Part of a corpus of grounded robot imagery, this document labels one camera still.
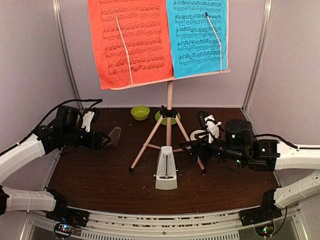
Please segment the red sheet music mat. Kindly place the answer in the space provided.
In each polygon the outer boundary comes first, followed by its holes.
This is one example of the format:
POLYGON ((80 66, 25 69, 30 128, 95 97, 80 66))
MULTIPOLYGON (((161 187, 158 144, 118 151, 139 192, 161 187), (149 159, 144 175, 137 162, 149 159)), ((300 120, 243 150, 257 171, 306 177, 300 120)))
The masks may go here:
POLYGON ((173 76, 164 0, 89 0, 95 65, 103 90, 173 76))

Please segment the blue cloth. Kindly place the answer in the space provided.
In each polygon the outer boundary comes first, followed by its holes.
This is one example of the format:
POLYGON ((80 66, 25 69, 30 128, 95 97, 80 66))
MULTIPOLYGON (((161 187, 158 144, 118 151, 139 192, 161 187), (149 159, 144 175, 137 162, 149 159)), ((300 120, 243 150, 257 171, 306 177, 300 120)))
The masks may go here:
POLYGON ((228 1, 166 1, 173 73, 182 78, 228 68, 228 1))

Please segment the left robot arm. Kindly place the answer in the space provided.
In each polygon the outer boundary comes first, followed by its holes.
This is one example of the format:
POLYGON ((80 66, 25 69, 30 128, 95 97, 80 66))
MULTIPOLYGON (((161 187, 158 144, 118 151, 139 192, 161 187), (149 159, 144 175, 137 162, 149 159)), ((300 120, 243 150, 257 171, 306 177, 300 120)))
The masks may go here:
MULTIPOLYGON (((109 144, 109 135, 91 129, 98 114, 95 108, 82 113, 72 106, 59 106, 55 118, 49 124, 35 127, 25 140, 0 154, 0 180, 3 182, 26 164, 66 146, 100 150, 109 144)), ((0 186, 1 214, 34 210, 48 212, 61 222, 72 218, 67 199, 55 190, 18 190, 0 186)))

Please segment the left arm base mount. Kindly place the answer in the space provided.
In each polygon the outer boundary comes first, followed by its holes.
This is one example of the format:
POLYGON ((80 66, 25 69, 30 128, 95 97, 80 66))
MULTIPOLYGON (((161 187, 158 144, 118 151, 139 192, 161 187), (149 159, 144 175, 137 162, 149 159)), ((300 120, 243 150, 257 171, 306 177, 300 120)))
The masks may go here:
POLYGON ((45 213, 46 218, 56 221, 53 233, 60 239, 69 238, 75 229, 86 227, 89 215, 88 211, 69 207, 64 214, 57 211, 47 211, 45 213))

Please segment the clear metronome cover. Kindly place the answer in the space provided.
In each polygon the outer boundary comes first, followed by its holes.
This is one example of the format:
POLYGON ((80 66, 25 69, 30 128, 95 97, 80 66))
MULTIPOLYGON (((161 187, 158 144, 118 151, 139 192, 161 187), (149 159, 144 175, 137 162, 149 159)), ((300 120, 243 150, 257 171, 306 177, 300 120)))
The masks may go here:
POLYGON ((108 137, 110 138, 110 141, 108 145, 117 146, 120 136, 121 136, 122 128, 121 127, 114 127, 111 132, 108 134, 108 137))

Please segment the grey metronome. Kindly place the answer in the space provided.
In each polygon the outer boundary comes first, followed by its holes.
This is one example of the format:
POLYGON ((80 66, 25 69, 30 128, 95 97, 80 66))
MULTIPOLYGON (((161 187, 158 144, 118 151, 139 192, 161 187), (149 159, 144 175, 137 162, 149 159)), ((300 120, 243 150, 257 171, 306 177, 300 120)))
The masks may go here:
POLYGON ((162 146, 157 160, 155 189, 169 191, 178 188, 176 164, 171 146, 162 146))

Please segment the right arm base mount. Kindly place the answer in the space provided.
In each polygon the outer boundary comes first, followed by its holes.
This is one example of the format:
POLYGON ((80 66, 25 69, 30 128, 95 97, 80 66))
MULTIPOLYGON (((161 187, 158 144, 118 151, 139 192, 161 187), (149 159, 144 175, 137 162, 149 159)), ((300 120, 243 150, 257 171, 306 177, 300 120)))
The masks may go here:
POLYGON ((262 238, 269 238, 276 233, 275 219, 282 216, 277 207, 254 207, 239 212, 243 227, 253 226, 255 233, 262 238))

